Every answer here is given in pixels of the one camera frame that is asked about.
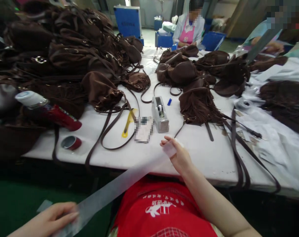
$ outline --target blue plastic bin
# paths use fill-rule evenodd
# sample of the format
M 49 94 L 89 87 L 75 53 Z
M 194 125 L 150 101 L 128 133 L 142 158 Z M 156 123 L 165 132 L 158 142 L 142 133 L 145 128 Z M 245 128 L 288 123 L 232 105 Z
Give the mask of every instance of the blue plastic bin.
M 158 31 L 160 28 L 162 28 L 162 25 L 162 20 L 154 20 L 154 30 Z
M 204 35 L 201 44 L 205 46 L 206 51 L 215 51 L 219 49 L 225 37 L 226 34 L 211 31 Z
M 171 48 L 173 46 L 173 34 L 168 34 L 167 36 L 161 36 L 156 31 L 155 34 L 155 47 Z

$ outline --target red apron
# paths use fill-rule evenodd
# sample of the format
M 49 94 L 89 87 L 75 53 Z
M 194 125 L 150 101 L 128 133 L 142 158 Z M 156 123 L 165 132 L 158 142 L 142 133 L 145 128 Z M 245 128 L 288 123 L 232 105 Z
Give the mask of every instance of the red apron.
M 187 187 L 147 178 L 126 191 L 114 227 L 118 237 L 217 236 Z
M 184 43 L 188 43 L 188 44 L 192 44 L 193 43 L 193 35 L 194 35 L 194 32 L 195 32 L 195 26 L 191 25 L 193 29 L 191 31 L 186 32 L 185 28 L 186 28 L 186 25 L 187 25 L 187 20 L 188 20 L 188 16 L 186 18 L 185 26 L 183 27 L 182 33 L 179 37 L 179 41 L 184 42 Z

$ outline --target blue machine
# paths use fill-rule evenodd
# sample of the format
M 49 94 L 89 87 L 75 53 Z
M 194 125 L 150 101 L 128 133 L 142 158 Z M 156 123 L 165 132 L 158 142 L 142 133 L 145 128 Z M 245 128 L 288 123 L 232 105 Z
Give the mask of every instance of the blue machine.
M 114 6 L 119 32 L 123 37 L 135 36 L 143 45 L 140 7 Z

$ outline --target metal buckle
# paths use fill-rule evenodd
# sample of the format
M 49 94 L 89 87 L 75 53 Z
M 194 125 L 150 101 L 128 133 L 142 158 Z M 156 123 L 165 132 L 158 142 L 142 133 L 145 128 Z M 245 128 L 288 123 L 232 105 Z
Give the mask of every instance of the metal buckle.
M 41 56 L 37 56 L 36 58 L 33 58 L 37 63 L 45 63 L 46 60 L 44 58 L 42 58 Z
M 74 50 L 75 53 L 79 53 L 78 49 L 71 49 L 71 50 Z

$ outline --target blue crate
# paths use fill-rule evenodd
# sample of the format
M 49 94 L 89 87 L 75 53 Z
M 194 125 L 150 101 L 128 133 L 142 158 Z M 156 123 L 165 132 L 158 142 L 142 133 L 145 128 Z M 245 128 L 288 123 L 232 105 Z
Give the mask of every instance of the blue crate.
M 116 15 L 119 32 L 123 37 L 135 36 L 140 39 L 142 37 L 140 8 L 114 6 L 113 10 Z
M 173 46 L 173 34 L 167 36 L 160 36 L 158 31 L 155 34 L 155 47 L 171 48 Z
M 201 44 L 205 46 L 206 51 L 215 51 L 219 49 L 225 37 L 226 34 L 211 31 L 204 35 Z
M 162 25 L 162 20 L 154 20 L 154 30 L 158 31 L 160 28 L 162 28 Z

